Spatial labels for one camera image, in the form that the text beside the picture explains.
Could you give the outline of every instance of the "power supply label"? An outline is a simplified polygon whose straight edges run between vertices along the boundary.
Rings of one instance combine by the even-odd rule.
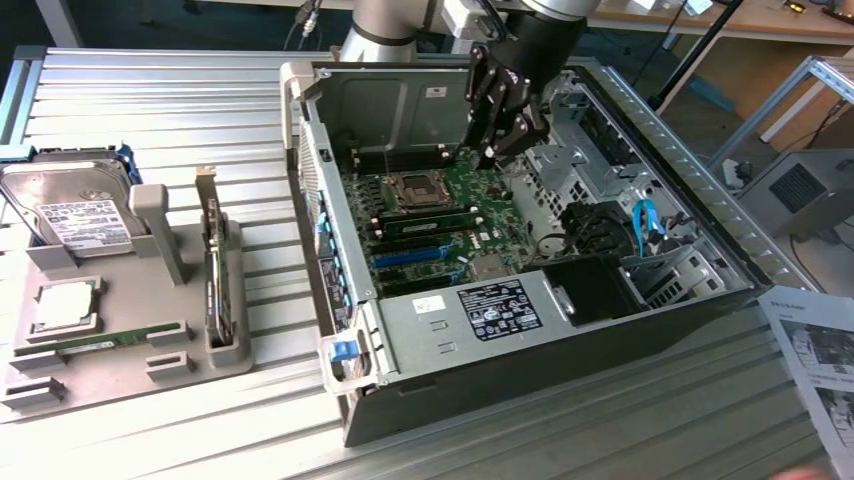
[[[481,341],[543,326],[519,280],[456,292],[468,323]]]

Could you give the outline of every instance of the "paper sheet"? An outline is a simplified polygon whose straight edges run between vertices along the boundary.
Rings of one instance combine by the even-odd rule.
[[[854,299],[775,287],[759,306],[839,478],[854,480]]]

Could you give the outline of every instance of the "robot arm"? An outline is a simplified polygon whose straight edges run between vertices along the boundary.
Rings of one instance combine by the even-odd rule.
[[[508,13],[503,39],[471,49],[461,145],[480,152],[479,168],[548,136],[539,110],[545,84],[560,72],[599,0],[521,0],[531,11]]]
[[[497,157],[521,153],[548,135],[540,95],[597,5],[599,0],[357,0],[340,59],[413,61],[419,30],[448,33],[449,27],[456,35],[479,30],[489,39],[469,51],[461,146],[480,152],[479,168],[489,168]],[[505,14],[503,24],[496,10]]]

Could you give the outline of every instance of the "gray device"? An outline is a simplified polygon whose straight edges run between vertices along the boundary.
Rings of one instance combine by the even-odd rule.
[[[128,156],[114,148],[46,150],[0,163],[0,193],[37,245],[64,245],[74,257],[126,253],[148,229],[128,207],[140,183]]]
[[[162,185],[129,188],[128,208],[150,230],[130,238],[134,255],[74,258],[65,244],[25,249],[0,422],[252,367],[244,286],[233,279],[240,226],[221,212],[213,175],[197,170],[200,225],[169,226]]]
[[[348,446],[661,351],[771,285],[581,65],[549,89],[547,144],[485,170],[455,148],[459,65],[282,72]]]
[[[739,199],[774,236],[835,227],[854,215],[854,149],[783,152]]]

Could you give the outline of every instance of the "metal table surface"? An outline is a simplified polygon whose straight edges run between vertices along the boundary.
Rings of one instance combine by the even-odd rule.
[[[220,199],[245,235],[257,366],[225,380],[1,425],[0,477],[734,480],[766,478],[791,465],[826,466],[754,309],[640,362],[341,447],[282,162],[277,68],[293,57],[48,51],[24,142],[73,147],[124,140],[144,180],[169,188],[174,223],[198,218],[193,167],[217,167]],[[20,225],[8,212],[2,222],[0,247],[13,250]],[[5,292],[16,257],[0,256]],[[0,321],[10,323],[8,311]]]

